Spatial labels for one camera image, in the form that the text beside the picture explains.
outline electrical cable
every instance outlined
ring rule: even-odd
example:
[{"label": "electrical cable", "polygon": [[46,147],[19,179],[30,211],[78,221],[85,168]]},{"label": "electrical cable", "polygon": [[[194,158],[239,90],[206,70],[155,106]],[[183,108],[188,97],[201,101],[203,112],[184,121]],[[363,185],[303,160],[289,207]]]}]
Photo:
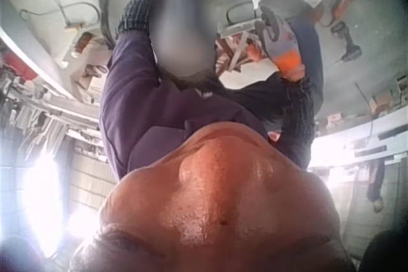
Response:
[{"label": "electrical cable", "polygon": [[[84,2],[84,1],[79,1],[79,2],[77,2],[77,3],[71,3],[71,4],[67,4],[66,6],[62,6],[64,9],[66,9],[66,8],[70,8],[70,7],[72,7],[72,6],[78,6],[78,5],[86,5],[86,6],[90,6],[91,8],[93,8],[94,10],[95,10],[95,12],[96,12],[96,15],[97,15],[97,21],[95,21],[94,23],[92,23],[92,24],[89,24],[88,26],[90,27],[90,26],[93,26],[93,25],[97,25],[97,24],[99,24],[99,22],[100,22],[100,20],[101,20],[101,12],[99,12],[99,10],[98,10],[98,8],[94,5],[94,4],[92,4],[92,3],[87,3],[87,2]],[[29,10],[26,10],[26,9],[22,9],[22,10],[20,10],[20,17],[23,19],[23,20],[25,20],[25,21],[27,21],[27,19],[25,19],[24,18],[24,14],[30,14],[30,15],[35,15],[35,16],[45,16],[45,15],[51,15],[51,14],[55,14],[55,13],[58,13],[58,12],[60,12],[60,8],[58,8],[58,9],[53,9],[53,10],[50,10],[50,11],[46,11],[46,12],[43,12],[43,13],[36,13],[36,12],[33,12],[33,11],[29,11]]]},{"label": "electrical cable", "polygon": [[369,143],[370,140],[371,140],[371,137],[372,137],[372,132],[373,132],[373,129],[374,129],[374,118],[373,118],[373,115],[372,115],[372,112],[371,112],[370,102],[368,101],[367,97],[365,96],[365,94],[364,94],[363,91],[361,90],[361,88],[360,88],[360,86],[358,85],[358,83],[354,83],[354,84],[355,84],[355,86],[357,87],[358,91],[360,92],[361,96],[363,96],[365,102],[366,102],[367,105],[368,105],[368,110],[370,111],[370,116],[371,116],[371,128],[370,128],[370,134],[368,135],[368,138],[367,138],[366,143],[365,143],[365,145],[367,146],[368,143]]},{"label": "electrical cable", "polygon": [[43,13],[36,13],[36,12],[33,12],[33,11],[29,11],[29,10],[26,10],[26,9],[22,9],[22,10],[20,10],[20,12],[19,12],[19,13],[20,13],[20,17],[21,17],[23,20],[27,21],[27,20],[23,17],[23,14],[30,14],[30,15],[36,15],[36,16],[45,16],[45,15],[55,14],[55,13],[57,13],[57,12],[60,11],[61,14],[62,14],[62,17],[64,18],[64,21],[65,21],[66,26],[69,27],[69,26],[71,25],[71,21],[70,21],[69,18],[67,17],[67,15],[66,15],[66,13],[65,13],[65,9],[66,9],[66,8],[70,8],[70,7],[72,7],[72,6],[86,5],[86,6],[91,7],[92,9],[94,9],[95,12],[96,12],[96,15],[97,15],[97,21],[96,21],[95,23],[89,24],[89,25],[87,25],[87,26],[88,26],[88,27],[91,27],[91,26],[97,25],[97,24],[99,24],[100,21],[101,21],[101,12],[100,12],[99,9],[98,9],[94,4],[92,4],[92,3],[88,3],[88,2],[86,2],[86,1],[79,1],[79,2],[76,2],[76,3],[71,3],[71,4],[67,4],[67,5],[64,5],[64,6],[63,6],[63,5],[61,4],[61,0],[54,0],[54,1],[55,1],[55,3],[57,4],[58,9],[46,11],[46,12],[43,12]]}]

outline light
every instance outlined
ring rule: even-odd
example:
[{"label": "light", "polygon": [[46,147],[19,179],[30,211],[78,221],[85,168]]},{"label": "light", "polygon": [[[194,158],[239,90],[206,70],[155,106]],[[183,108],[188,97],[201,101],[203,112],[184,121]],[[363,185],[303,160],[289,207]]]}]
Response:
[{"label": "light", "polygon": [[41,154],[24,180],[24,204],[27,218],[45,257],[50,257],[62,238],[63,211],[58,166]]},{"label": "light", "polygon": [[70,235],[81,240],[92,236],[98,230],[98,227],[98,214],[88,208],[79,208],[68,221]]}]

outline white panel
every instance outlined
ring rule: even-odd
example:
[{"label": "white panel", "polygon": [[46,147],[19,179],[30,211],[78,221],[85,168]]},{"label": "white panel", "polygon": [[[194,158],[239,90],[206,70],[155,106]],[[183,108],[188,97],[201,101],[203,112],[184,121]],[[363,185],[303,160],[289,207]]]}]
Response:
[{"label": "white panel", "polygon": [[90,206],[75,202],[74,200],[69,201],[69,212],[73,213],[74,211],[77,211],[80,208],[88,208],[90,210],[94,210],[95,212],[98,211],[98,208],[91,208]]},{"label": "white panel", "polygon": [[96,161],[80,154],[75,154],[72,168],[97,178],[116,183],[112,170],[107,163]]},{"label": "white panel", "polygon": [[86,175],[76,170],[71,171],[71,184],[82,189],[90,190],[94,193],[106,197],[115,187],[115,184],[102,181],[93,176]]},{"label": "white panel", "polygon": [[101,207],[103,201],[105,200],[105,198],[102,196],[92,194],[89,191],[82,190],[74,186],[69,187],[69,194],[72,200],[95,208]]}]

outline work glove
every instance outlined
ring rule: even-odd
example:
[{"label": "work glove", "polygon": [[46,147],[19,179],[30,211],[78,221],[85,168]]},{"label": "work glove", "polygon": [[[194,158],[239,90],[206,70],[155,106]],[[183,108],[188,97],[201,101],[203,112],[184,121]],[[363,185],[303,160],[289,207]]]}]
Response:
[{"label": "work glove", "polygon": [[261,11],[262,21],[255,22],[255,29],[264,51],[277,66],[282,78],[290,82],[300,81],[305,76],[305,66],[290,25],[265,6],[261,7]]}]

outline orange glove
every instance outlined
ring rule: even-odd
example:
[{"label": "orange glove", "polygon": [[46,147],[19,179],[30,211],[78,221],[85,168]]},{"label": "orange glove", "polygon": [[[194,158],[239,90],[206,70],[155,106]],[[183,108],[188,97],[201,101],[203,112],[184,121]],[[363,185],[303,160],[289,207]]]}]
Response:
[{"label": "orange glove", "polygon": [[298,40],[289,24],[262,6],[262,22],[255,28],[266,54],[278,67],[283,78],[297,82],[305,76]]}]

